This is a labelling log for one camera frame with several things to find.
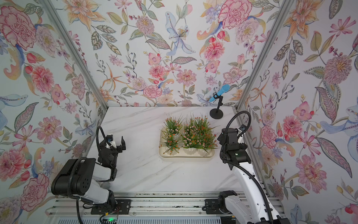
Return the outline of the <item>potted plant orange flowers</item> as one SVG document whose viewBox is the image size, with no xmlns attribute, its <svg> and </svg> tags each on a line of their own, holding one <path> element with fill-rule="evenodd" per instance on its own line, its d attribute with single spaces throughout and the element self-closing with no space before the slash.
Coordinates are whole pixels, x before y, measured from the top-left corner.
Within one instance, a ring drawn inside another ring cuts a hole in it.
<svg viewBox="0 0 358 224">
<path fill-rule="evenodd" d="M 180 138 L 179 133 L 172 133 L 167 131 L 165 128 L 161 131 L 159 149 L 162 150 L 161 154 L 164 155 L 176 155 L 180 149 Z"/>
</svg>

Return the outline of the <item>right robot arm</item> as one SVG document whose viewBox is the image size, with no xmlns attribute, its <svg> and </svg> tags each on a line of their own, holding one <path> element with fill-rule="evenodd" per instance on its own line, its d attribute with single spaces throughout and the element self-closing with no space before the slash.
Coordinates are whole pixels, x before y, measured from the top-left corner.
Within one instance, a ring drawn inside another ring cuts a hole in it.
<svg viewBox="0 0 358 224">
<path fill-rule="evenodd" d="M 238 129 L 224 128 L 218 141 L 220 158 L 238 179 L 249 205 L 246 206 L 233 190 L 228 190 L 218 196 L 219 210 L 231 213 L 238 224 L 289 224 L 289 219 L 279 214 L 259 183 L 246 152 L 248 146 L 239 142 L 241 135 Z"/>
</svg>

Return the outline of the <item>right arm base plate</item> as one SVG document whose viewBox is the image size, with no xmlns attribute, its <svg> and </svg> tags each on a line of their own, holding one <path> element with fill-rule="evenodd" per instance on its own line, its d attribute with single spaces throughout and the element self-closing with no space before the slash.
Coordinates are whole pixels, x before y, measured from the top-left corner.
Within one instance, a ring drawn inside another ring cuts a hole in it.
<svg viewBox="0 0 358 224">
<path fill-rule="evenodd" d="M 205 199 L 202 210 L 207 215 L 233 215 L 231 212 L 224 209 L 223 205 L 220 205 L 218 199 Z"/>
</svg>

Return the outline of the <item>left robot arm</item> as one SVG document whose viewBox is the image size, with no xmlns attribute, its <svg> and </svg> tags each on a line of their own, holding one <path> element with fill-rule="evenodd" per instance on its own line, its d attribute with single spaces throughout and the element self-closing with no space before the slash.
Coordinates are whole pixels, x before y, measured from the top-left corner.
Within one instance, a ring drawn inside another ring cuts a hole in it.
<svg viewBox="0 0 358 224">
<path fill-rule="evenodd" d="M 101 187 L 100 183 L 113 182 L 117 175 L 118 154 L 126 150 L 125 140 L 116 145 L 113 136 L 98 144 L 98 158 L 70 159 L 63 166 L 51 185 L 56 196 L 69 197 L 99 207 L 115 208 L 114 193 Z"/>
</svg>

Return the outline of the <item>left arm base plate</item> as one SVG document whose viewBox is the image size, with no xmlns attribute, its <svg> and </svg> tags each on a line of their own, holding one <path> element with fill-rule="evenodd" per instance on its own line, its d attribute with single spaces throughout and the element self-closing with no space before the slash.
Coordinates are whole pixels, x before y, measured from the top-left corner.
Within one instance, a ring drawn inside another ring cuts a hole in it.
<svg viewBox="0 0 358 224">
<path fill-rule="evenodd" d="M 103 215 L 108 214 L 118 214 L 118 215 L 128 215 L 131 207 L 130 199 L 116 199 L 116 202 L 110 202 L 109 204 L 95 204 L 90 214 L 91 215 Z"/>
</svg>

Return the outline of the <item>cream storage tray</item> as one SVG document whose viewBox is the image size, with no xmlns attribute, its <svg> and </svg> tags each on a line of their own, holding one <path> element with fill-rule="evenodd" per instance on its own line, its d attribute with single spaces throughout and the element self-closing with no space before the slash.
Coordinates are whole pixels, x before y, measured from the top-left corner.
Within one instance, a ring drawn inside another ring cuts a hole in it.
<svg viewBox="0 0 358 224">
<path fill-rule="evenodd" d="M 161 129 L 158 154 L 163 161 L 169 162 L 202 162 L 210 161 L 214 158 L 214 149 L 196 149 L 196 148 L 179 148 L 176 151 L 170 151 L 168 147 L 164 146 L 164 131 Z"/>
</svg>

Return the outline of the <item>potted plant red flowers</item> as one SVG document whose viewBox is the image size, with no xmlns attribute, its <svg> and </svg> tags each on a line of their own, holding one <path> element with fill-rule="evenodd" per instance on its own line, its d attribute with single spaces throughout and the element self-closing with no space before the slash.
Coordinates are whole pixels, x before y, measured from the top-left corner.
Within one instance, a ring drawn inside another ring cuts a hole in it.
<svg viewBox="0 0 358 224">
<path fill-rule="evenodd" d="M 216 134 L 213 132 L 208 117 L 196 117 L 194 119 L 194 147 L 207 153 L 217 147 Z"/>
</svg>

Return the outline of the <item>potted plant pink flowers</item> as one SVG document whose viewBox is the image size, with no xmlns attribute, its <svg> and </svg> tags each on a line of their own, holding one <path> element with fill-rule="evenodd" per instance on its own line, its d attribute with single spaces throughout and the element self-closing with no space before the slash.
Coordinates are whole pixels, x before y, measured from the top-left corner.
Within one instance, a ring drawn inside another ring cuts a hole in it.
<svg viewBox="0 0 358 224">
<path fill-rule="evenodd" d="M 168 116 L 164 122 L 164 134 L 168 137 L 173 137 L 178 139 L 180 131 L 183 127 L 183 118 L 175 118 L 173 116 Z"/>
</svg>

